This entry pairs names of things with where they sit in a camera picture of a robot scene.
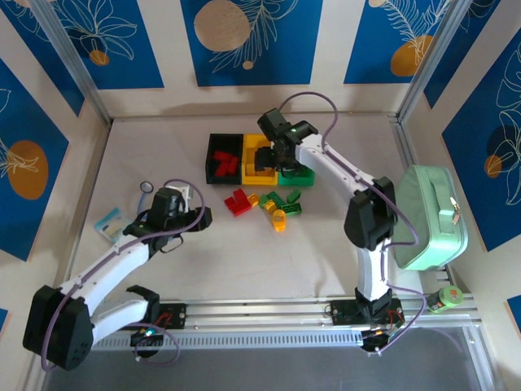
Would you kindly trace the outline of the yellow plastic bin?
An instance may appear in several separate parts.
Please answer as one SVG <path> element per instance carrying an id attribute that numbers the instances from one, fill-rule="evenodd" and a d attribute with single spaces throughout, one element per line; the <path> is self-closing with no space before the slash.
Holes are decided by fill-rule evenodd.
<path id="1" fill-rule="evenodd" d="M 243 157 L 241 166 L 242 184 L 246 186 L 276 186 L 278 173 L 274 169 L 255 171 L 255 152 L 260 147 L 269 147 L 270 142 L 263 134 L 243 136 Z"/>

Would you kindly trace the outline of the green plastic bin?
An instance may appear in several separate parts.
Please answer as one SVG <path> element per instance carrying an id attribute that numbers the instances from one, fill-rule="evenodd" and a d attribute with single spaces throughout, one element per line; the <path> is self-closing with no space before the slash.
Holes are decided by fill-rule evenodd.
<path id="1" fill-rule="evenodd" d="M 301 143 L 298 135 L 288 132 L 274 144 L 280 186 L 311 187 L 314 184 L 314 172 L 296 159 L 296 146 Z"/>

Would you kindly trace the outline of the black plastic bin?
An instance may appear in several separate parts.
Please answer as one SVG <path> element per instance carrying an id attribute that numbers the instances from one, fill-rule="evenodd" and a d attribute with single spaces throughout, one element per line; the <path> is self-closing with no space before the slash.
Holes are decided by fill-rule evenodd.
<path id="1" fill-rule="evenodd" d="M 215 151 L 228 152 L 239 158 L 239 169 L 235 176 L 217 178 L 212 175 L 215 169 L 213 154 Z M 243 157 L 242 134 L 210 134 L 205 160 L 206 183 L 212 185 L 239 185 L 242 182 L 241 162 Z"/>

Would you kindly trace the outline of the blue white packet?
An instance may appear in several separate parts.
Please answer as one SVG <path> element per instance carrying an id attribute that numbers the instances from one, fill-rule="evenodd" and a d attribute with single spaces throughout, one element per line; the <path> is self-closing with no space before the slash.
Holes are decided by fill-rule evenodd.
<path id="1" fill-rule="evenodd" d="M 118 208 L 114 208 L 105 217 L 99 220 L 94 229 L 111 243 L 116 243 L 122 236 L 123 230 L 130 224 L 130 220 Z"/>

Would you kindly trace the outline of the left base electronics board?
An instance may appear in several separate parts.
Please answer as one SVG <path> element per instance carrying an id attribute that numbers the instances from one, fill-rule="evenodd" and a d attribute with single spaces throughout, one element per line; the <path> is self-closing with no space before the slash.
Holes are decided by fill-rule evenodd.
<path id="1" fill-rule="evenodd" d="M 164 335 L 151 326 L 141 327 L 130 337 L 131 347 L 160 347 L 164 343 Z"/>

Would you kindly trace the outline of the base electronics board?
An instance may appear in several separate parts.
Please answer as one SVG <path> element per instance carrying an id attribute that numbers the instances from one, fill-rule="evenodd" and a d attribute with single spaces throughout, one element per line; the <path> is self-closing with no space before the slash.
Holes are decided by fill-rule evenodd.
<path id="1" fill-rule="evenodd" d="M 131 347 L 160 347 L 164 343 L 164 335 L 151 326 L 141 327 L 130 337 Z"/>
<path id="2" fill-rule="evenodd" d="M 375 330 L 364 331 L 362 336 L 362 348 L 369 353 L 382 350 L 391 343 L 404 327 L 385 327 Z"/>

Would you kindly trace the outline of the grey transparent panel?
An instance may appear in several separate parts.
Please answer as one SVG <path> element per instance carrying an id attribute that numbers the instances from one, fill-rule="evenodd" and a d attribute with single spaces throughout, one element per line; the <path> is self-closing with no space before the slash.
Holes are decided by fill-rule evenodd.
<path id="1" fill-rule="evenodd" d="M 169 367 L 94 352 L 42 391 L 506 391 L 460 327 L 413 328 L 385 353 L 356 347 L 201 349 Z"/>

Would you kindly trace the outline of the right base electronics board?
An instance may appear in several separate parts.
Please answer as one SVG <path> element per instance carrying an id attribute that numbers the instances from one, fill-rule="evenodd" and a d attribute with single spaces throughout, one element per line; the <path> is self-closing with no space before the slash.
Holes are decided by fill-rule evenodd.
<path id="1" fill-rule="evenodd" d="M 404 327 L 385 327 L 375 330 L 364 331 L 362 336 L 362 348 L 369 353 L 382 350 L 391 343 Z"/>

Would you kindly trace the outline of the green cylinder with orange label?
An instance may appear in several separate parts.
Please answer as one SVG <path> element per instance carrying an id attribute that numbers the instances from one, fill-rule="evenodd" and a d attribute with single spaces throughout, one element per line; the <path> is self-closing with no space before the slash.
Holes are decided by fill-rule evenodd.
<path id="1" fill-rule="evenodd" d="M 432 313 L 436 314 L 460 305 L 463 299 L 462 291 L 457 286 L 449 285 L 429 295 L 427 307 Z"/>

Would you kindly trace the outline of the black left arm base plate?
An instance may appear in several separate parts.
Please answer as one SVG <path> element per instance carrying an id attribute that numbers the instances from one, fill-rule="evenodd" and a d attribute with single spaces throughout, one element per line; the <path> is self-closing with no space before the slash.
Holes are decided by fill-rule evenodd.
<path id="1" fill-rule="evenodd" d="M 183 329 L 186 322 L 187 304 L 159 303 L 154 305 L 141 323 L 155 324 L 167 330 Z"/>

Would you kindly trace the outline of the aluminium mounting rail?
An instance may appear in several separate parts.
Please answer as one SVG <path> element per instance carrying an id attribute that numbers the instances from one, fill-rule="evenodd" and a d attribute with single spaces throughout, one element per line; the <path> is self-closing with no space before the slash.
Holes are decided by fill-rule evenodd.
<path id="1" fill-rule="evenodd" d="M 331 302 L 334 300 L 352 299 L 326 297 L 279 301 L 187 301 L 184 329 L 333 327 Z M 396 323 L 398 319 L 408 323 L 418 314 L 422 302 L 408 296 L 399 300 L 401 307 L 389 313 L 391 323 Z"/>

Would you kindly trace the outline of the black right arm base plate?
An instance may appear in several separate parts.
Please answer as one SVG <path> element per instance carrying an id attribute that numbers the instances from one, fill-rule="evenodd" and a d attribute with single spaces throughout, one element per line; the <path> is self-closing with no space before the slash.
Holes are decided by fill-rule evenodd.
<path id="1" fill-rule="evenodd" d="M 368 315 L 367 308 L 358 301 L 334 300 L 331 302 L 331 317 L 335 326 L 388 325 L 393 310 L 401 307 L 401 301 L 393 298 L 391 303 L 376 314 Z"/>

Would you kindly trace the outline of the aluminium frame post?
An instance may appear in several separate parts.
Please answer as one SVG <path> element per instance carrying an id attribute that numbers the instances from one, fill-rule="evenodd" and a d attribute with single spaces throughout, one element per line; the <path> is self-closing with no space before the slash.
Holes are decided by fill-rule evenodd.
<path id="1" fill-rule="evenodd" d="M 440 26 L 432 38 L 431 45 L 428 47 L 427 53 L 420 63 L 418 71 L 414 75 L 409 89 L 396 112 L 396 121 L 398 124 L 403 125 L 405 123 L 406 118 L 421 97 L 425 86 L 439 65 L 449 43 L 453 40 L 453 36 L 457 32 L 472 1 L 473 0 L 450 1 L 449 9 L 440 22 Z"/>
<path id="2" fill-rule="evenodd" d="M 80 92 L 90 103 L 101 122 L 110 128 L 112 119 L 99 95 L 97 86 L 73 45 L 67 31 L 47 0 L 27 0 L 31 12 L 60 57 Z"/>

